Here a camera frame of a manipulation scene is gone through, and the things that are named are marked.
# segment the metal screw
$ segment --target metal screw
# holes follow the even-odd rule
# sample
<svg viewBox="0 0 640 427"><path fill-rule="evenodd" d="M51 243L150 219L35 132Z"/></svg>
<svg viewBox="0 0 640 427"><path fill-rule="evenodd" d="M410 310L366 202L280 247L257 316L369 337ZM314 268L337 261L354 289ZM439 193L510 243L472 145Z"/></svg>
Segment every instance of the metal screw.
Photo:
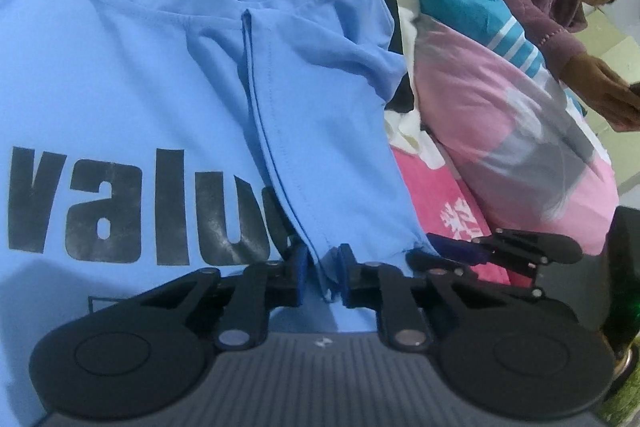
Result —
<svg viewBox="0 0 640 427"><path fill-rule="evenodd" d="M218 335L218 340L225 346L244 346L249 342L249 333L242 330L226 330Z"/></svg>
<svg viewBox="0 0 640 427"><path fill-rule="evenodd" d="M427 335L418 330L402 330L394 338L401 346L418 347L425 343Z"/></svg>

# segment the t-shirt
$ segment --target t-shirt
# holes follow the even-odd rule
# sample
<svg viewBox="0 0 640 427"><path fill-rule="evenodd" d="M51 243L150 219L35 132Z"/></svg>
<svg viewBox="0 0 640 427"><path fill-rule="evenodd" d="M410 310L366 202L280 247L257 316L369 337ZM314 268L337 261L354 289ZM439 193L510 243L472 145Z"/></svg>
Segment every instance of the t-shirt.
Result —
<svg viewBox="0 0 640 427"><path fill-rule="evenodd" d="M0 25L2 427L43 414L36 342L114 300L293 235L324 296L341 243L405 272L434 253L386 143L383 0L0 0Z"/></svg>

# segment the white stripe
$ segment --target white stripe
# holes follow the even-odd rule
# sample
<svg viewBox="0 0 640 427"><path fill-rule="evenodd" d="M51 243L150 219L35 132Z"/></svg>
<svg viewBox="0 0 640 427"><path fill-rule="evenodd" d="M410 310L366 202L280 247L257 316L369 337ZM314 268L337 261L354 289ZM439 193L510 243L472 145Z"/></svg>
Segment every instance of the white stripe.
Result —
<svg viewBox="0 0 640 427"><path fill-rule="evenodd" d="M538 56L539 51L538 48L533 48L533 51L530 52L529 57L527 57L527 60L524 61L524 64L520 66L520 71L522 71L523 73L526 73L527 70L530 68L530 66L533 64L533 61L536 60L536 57Z"/></svg>
<svg viewBox="0 0 640 427"><path fill-rule="evenodd" d="M524 44L524 33L521 33L520 36L516 39L516 41L513 43L513 46L511 48L509 48L509 51L507 51L504 54L504 60L511 60L513 58L513 55L516 54L516 52L522 47L522 45Z"/></svg>
<svg viewBox="0 0 640 427"><path fill-rule="evenodd" d="M500 42L507 35L507 33L509 33L509 30L515 26L515 23L516 23L516 19L515 17L512 16L507 21L507 23L502 27L502 29L496 33L495 37L491 39L491 42L489 42L486 47L489 48L490 50L493 50L498 44L500 44Z"/></svg>

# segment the white print on pink fabric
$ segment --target white print on pink fabric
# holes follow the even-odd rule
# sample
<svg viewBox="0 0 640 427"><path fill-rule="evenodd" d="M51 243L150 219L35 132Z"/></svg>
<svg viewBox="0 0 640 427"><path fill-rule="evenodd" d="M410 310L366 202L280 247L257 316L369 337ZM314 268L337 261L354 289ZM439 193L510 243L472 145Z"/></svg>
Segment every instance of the white print on pink fabric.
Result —
<svg viewBox="0 0 640 427"><path fill-rule="evenodd" d="M445 203L440 218L445 227L451 229L452 239L468 241L482 235L478 221L464 198L458 198L453 206L451 203Z"/></svg>

